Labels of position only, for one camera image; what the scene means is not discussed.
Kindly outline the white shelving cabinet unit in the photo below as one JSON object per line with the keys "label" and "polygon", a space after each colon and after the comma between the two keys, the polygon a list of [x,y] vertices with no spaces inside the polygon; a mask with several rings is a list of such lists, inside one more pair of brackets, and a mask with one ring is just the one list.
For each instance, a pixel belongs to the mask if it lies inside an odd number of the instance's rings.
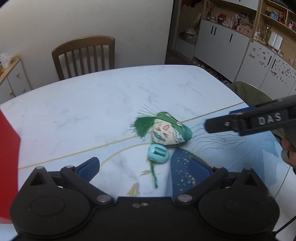
{"label": "white shelving cabinet unit", "polygon": [[295,1],[174,1],[169,50],[270,98],[295,94]]}

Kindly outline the light blue plastic sharpener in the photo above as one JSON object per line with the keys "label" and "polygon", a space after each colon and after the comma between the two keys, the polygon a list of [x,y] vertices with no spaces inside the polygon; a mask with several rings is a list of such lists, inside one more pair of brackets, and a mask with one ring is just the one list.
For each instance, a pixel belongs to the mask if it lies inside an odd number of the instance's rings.
{"label": "light blue plastic sharpener", "polygon": [[170,154],[165,146],[151,144],[147,152],[147,157],[155,163],[162,164],[169,160]]}

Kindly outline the green tasseled fabric sachet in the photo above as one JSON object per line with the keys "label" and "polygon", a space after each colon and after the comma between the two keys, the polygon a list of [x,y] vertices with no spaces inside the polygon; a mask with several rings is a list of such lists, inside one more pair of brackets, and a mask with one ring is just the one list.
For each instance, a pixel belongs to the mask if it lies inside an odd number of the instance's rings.
{"label": "green tasseled fabric sachet", "polygon": [[[153,113],[149,112],[147,107],[138,113],[137,117],[130,124],[130,128],[140,138],[144,138],[150,133],[151,144],[160,144],[167,149],[182,145],[193,137],[192,130],[167,111]],[[154,187],[158,188],[158,179],[154,169],[155,164],[158,163],[149,159],[148,161]]]}

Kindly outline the red and white cardboard box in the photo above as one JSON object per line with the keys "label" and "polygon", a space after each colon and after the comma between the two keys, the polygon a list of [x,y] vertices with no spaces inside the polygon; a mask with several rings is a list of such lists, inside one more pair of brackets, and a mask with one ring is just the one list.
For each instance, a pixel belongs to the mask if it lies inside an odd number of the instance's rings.
{"label": "red and white cardboard box", "polygon": [[3,113],[0,130],[1,224],[10,224],[10,206],[18,193],[18,160],[21,139]]}

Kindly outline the brown wooden chair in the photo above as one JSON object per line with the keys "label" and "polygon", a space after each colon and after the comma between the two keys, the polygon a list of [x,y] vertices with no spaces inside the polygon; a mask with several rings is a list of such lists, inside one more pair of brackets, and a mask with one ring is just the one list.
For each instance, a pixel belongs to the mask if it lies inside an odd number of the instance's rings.
{"label": "brown wooden chair", "polygon": [[59,80],[115,68],[115,38],[89,36],[65,42],[52,51]]}

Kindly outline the wooden side cabinet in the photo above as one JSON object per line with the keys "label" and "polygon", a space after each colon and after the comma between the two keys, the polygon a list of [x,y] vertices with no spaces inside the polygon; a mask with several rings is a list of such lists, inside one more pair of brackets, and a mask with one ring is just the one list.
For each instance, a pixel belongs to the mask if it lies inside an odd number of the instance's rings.
{"label": "wooden side cabinet", "polygon": [[0,103],[3,104],[31,90],[20,56],[13,56],[10,66],[1,74]]}

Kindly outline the olive green chair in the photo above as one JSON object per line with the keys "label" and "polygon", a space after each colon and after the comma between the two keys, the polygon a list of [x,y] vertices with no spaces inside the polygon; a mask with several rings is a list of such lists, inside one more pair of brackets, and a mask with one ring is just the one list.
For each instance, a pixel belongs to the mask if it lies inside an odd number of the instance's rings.
{"label": "olive green chair", "polygon": [[[237,81],[229,84],[228,87],[248,106],[261,105],[272,101],[272,99],[260,89],[246,82]],[[273,121],[276,121],[276,117],[269,114],[257,118],[256,121],[258,126],[266,126],[268,124],[272,124]]]}

